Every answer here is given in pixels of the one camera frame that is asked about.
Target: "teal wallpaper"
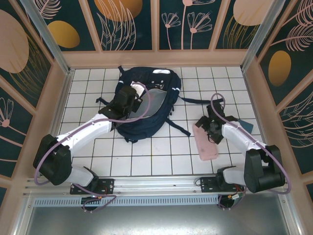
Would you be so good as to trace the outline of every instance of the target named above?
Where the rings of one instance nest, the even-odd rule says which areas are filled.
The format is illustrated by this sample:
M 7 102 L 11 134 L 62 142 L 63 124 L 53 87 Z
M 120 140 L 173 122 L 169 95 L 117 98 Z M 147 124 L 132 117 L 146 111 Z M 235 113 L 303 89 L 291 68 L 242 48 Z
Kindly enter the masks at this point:
M 209 49 L 221 0 L 160 0 L 159 49 Z
M 37 106 L 51 64 L 8 0 L 0 4 L 0 75 Z
M 103 50 L 152 50 L 150 0 L 88 0 Z
M 0 88 L 0 175 L 12 176 L 32 118 Z

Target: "pink case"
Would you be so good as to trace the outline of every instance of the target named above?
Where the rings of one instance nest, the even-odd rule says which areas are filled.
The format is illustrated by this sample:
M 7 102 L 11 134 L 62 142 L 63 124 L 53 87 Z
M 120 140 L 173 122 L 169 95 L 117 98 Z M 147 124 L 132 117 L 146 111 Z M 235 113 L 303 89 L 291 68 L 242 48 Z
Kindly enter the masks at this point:
M 209 141 L 207 133 L 203 130 L 203 128 L 198 128 L 195 124 L 193 124 L 192 129 L 195 134 L 200 159 L 203 161 L 216 159 L 219 155 L 217 145 L 212 140 L 212 142 Z

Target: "backpack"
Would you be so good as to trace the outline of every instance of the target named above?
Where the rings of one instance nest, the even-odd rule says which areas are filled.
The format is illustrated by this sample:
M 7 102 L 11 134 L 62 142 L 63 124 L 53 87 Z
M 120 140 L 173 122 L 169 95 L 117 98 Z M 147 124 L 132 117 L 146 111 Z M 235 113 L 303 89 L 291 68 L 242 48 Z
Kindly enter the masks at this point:
M 179 129 L 185 135 L 190 136 L 187 130 L 176 125 L 168 118 L 168 116 L 174 112 L 174 104 L 179 97 L 181 89 L 181 80 L 174 71 L 151 67 L 134 67 L 127 71 L 124 71 L 121 66 L 118 68 L 122 75 L 115 88 L 115 96 L 124 85 L 130 86 L 134 81 L 144 84 L 152 97 L 150 109 L 143 119 L 124 123 L 117 127 L 117 131 L 127 142 L 131 141 L 132 143 L 136 143 L 138 140 L 153 136 L 165 122 Z M 139 109 L 136 113 L 132 112 L 128 118 L 136 118 L 146 110 L 147 102 L 145 101 L 147 101 L 147 97 L 145 99 L 145 92 L 141 98 L 143 101 Z M 210 100 L 195 100 L 182 97 L 181 99 L 195 104 L 210 103 Z M 108 104 L 108 102 L 101 97 L 96 100 L 96 102 L 99 101 L 105 105 Z

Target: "white tiled floor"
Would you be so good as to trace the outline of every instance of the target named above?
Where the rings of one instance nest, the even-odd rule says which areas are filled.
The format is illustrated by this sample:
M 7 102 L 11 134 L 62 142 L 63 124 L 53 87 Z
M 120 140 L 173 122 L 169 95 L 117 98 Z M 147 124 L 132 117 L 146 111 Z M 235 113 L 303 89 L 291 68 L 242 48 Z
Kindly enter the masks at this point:
M 181 96 L 210 99 L 219 92 L 226 98 L 225 114 L 254 125 L 252 134 L 261 140 L 255 114 L 239 67 L 169 68 L 182 78 Z M 100 107 L 95 100 L 111 101 L 119 78 L 118 69 L 76 70 L 60 133 L 66 133 L 93 117 Z M 99 176 L 146 176 L 210 174 L 231 165 L 242 165 L 244 156 L 227 140 L 218 145 L 215 160 L 199 158 L 192 125 L 207 115 L 206 105 L 178 99 L 170 119 L 188 129 L 186 137 L 165 123 L 152 137 L 131 144 L 115 130 L 104 134 L 74 153 L 73 164 L 91 168 Z

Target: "plant drawing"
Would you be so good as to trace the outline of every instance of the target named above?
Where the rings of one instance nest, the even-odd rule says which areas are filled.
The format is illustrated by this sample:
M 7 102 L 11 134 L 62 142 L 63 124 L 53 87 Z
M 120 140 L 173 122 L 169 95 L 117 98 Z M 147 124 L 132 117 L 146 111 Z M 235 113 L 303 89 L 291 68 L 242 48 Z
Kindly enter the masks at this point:
M 100 40 L 102 47 L 104 50 L 126 50 L 129 47 L 133 50 L 136 43 L 136 26 L 132 13 L 125 9 L 121 2 L 119 2 L 120 11 L 112 0 L 107 2 L 109 5 L 103 0 L 99 1 L 102 12 L 108 17 L 102 17 L 97 13 L 102 25 Z
M 210 13 L 199 13 L 195 18 L 195 13 L 188 14 L 188 24 L 191 32 L 190 49 L 192 49 L 192 39 L 194 33 L 206 32 L 212 29 L 212 24 L 209 24 L 211 19 Z
M 171 43 L 170 43 L 170 37 L 169 37 L 168 29 L 172 28 L 172 27 L 180 26 L 181 21 L 179 21 L 179 17 L 177 16 L 177 13 L 175 13 L 175 14 L 170 13 L 168 15 L 166 13 L 163 13 L 162 14 L 162 20 L 163 20 L 163 23 L 166 27 L 168 46 L 170 47 L 170 50 L 171 50 L 172 47 L 171 47 Z
M 215 0 L 182 0 L 184 4 L 184 11 L 182 14 L 182 25 L 181 25 L 181 49 L 184 50 L 184 25 L 185 25 L 185 15 L 188 6 L 192 5 L 205 5 L 215 2 Z
M 283 109 L 281 119 L 292 147 L 313 145 L 313 92 L 303 101 Z

